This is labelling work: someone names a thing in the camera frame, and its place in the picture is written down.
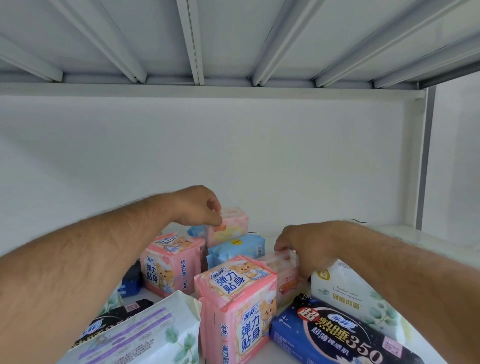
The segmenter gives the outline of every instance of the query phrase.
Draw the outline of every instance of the pink package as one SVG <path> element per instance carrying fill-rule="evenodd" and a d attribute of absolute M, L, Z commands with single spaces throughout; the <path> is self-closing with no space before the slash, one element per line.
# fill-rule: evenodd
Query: pink package
<path fill-rule="evenodd" d="M 299 276 L 299 259 L 293 250 L 282 250 L 257 258 L 276 272 L 276 302 L 278 306 L 293 301 L 300 292 L 304 279 Z"/>
<path fill-rule="evenodd" d="M 268 342 L 276 314 L 276 273 L 239 255 L 195 276 L 200 342 L 209 363 L 240 364 Z"/>
<path fill-rule="evenodd" d="M 223 209 L 220 215 L 223 218 L 222 225 L 206 227 L 209 248 L 248 233 L 248 216 L 238 207 Z"/>
<path fill-rule="evenodd" d="M 177 233 L 157 236 L 140 255 L 144 285 L 161 297 L 174 291 L 191 294 L 193 278 L 200 273 L 205 239 Z"/>

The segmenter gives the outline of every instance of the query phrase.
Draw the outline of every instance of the hairy forearm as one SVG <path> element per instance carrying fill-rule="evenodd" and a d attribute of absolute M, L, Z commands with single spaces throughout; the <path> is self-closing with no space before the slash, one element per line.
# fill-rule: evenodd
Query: hairy forearm
<path fill-rule="evenodd" d="M 449 363 L 480 358 L 480 271 L 357 224 L 332 230 L 337 256 Z"/>
<path fill-rule="evenodd" d="M 79 221 L 0 257 L 0 362 L 60 358 L 172 221 L 168 196 Z"/>

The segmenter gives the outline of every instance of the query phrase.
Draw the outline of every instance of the red circle with chinese character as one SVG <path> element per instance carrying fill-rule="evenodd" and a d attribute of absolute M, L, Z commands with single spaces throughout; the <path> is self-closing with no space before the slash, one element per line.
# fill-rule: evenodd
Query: red circle with chinese character
<path fill-rule="evenodd" d="M 310 307 L 300 307 L 297 314 L 302 320 L 308 322 L 316 322 L 320 319 L 318 311 Z"/>

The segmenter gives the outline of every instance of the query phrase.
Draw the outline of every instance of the light blue package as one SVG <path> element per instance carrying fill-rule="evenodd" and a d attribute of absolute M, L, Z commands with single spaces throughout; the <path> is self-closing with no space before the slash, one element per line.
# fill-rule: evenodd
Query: light blue package
<path fill-rule="evenodd" d="M 254 259 L 264 256 L 265 239 L 259 235 L 247 234 L 208 248 L 208 269 L 212 269 L 238 255 Z"/>
<path fill-rule="evenodd" d="M 207 238 L 207 227 L 205 225 L 192 226 L 187 230 L 187 234 L 194 238 Z"/>

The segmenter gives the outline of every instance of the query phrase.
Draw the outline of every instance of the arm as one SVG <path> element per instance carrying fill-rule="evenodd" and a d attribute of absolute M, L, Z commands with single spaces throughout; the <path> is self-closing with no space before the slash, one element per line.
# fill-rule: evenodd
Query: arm
<path fill-rule="evenodd" d="M 286 227 L 305 277 L 337 259 L 403 315 L 449 363 L 478 363 L 480 271 L 346 221 Z"/>
<path fill-rule="evenodd" d="M 220 225 L 212 191 L 189 187 L 79 221 L 0 257 L 0 363 L 54 363 L 169 223 Z"/>

